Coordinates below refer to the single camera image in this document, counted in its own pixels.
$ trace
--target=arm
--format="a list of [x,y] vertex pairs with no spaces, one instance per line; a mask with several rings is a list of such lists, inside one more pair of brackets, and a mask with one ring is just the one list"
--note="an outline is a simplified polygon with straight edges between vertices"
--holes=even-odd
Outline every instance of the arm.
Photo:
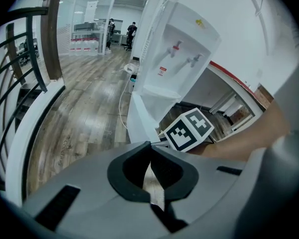
[[189,152],[206,157],[246,161],[253,150],[271,146],[289,130],[288,121],[278,104],[273,101],[260,118],[247,129],[215,144],[199,145]]

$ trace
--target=warning label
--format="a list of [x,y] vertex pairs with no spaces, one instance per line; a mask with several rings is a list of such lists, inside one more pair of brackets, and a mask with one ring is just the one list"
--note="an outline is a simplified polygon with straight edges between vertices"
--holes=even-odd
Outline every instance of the warning label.
[[166,68],[164,68],[164,67],[161,66],[161,67],[159,68],[159,73],[158,73],[158,75],[163,76],[163,73],[166,72],[166,70],[167,70]]

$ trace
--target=shelf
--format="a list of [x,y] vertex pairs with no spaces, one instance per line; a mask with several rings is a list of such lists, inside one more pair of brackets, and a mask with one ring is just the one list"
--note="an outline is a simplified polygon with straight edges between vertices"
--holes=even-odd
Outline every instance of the shelf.
[[154,97],[175,101],[177,101],[181,97],[177,92],[152,85],[144,85],[144,93]]

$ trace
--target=glass wall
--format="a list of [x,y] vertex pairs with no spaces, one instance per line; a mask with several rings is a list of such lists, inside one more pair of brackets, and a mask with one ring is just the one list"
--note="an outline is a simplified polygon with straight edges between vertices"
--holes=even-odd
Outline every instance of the glass wall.
[[67,54],[69,52],[74,1],[60,0],[56,29],[59,54]]
[[[72,22],[72,39],[96,38],[99,42],[99,53],[104,52],[106,43],[104,39],[110,37],[104,33],[108,29],[106,20],[111,2],[112,0],[76,0]],[[91,5],[96,6],[96,8],[89,9]]]
[[[141,23],[143,20],[143,10],[147,4],[147,1],[148,0],[115,0],[113,9],[111,11],[111,17],[114,19],[116,25],[115,29],[119,31],[121,35],[115,33],[112,38],[112,43],[116,42],[120,45],[127,46],[129,46],[131,43],[132,47],[136,47],[135,44],[138,42],[138,39],[144,39],[144,32],[148,26],[144,24],[141,27]],[[128,38],[128,29],[133,22],[136,23],[137,31],[136,36],[131,39]]]

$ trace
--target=water bottle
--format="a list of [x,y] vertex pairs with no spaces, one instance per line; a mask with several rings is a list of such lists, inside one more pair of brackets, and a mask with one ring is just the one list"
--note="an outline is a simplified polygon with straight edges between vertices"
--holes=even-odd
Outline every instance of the water bottle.
[[96,40],[96,38],[93,38],[91,41],[91,52],[90,55],[91,56],[97,56],[98,55],[98,51],[99,51],[99,43]]
[[95,56],[99,54],[99,42],[98,39],[95,38]]
[[83,56],[88,56],[90,53],[89,41],[87,38],[83,39]]
[[82,39],[77,39],[75,43],[75,56],[81,56],[82,52]]
[[76,39],[71,39],[69,56],[74,56],[75,55],[75,46],[76,46]]
[[89,56],[94,56],[94,52],[95,52],[95,41],[93,38],[90,38],[89,40],[89,46],[90,46],[90,52],[89,52]]

